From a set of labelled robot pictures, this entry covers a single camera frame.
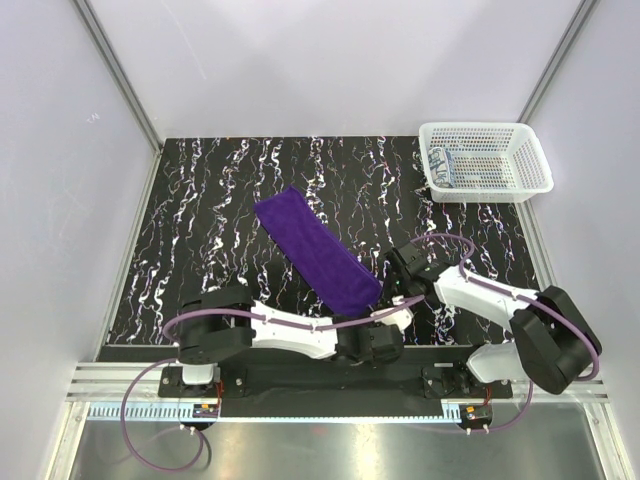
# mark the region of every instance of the white plastic basket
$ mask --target white plastic basket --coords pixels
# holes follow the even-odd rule
[[[427,155],[433,147],[451,153],[454,188],[434,184]],[[520,203],[553,188],[540,141],[522,123],[425,123],[420,127],[420,153],[435,202]]]

